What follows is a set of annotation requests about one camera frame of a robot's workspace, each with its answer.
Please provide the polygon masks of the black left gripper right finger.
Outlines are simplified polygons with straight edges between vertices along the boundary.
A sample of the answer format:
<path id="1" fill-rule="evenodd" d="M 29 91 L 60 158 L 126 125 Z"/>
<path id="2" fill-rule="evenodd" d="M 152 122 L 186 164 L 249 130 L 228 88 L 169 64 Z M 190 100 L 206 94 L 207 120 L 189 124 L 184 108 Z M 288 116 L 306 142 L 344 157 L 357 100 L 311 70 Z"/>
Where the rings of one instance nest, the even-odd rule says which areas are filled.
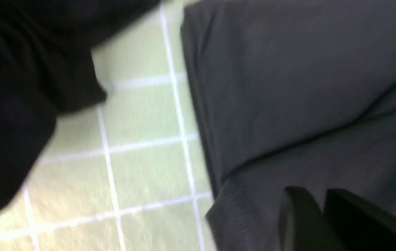
<path id="1" fill-rule="evenodd" d="M 356 194 L 328 190 L 323 216 L 348 251 L 396 251 L 396 216 Z"/>

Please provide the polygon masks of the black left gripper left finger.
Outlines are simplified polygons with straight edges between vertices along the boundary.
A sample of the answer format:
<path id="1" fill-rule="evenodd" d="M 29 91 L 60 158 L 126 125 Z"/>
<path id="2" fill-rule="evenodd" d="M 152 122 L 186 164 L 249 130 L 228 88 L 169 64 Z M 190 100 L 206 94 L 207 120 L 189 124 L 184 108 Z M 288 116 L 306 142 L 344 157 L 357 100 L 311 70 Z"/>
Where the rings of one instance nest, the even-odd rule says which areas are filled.
<path id="1" fill-rule="evenodd" d="M 344 251 L 312 195 L 302 187 L 283 191 L 279 219 L 282 251 Z"/>

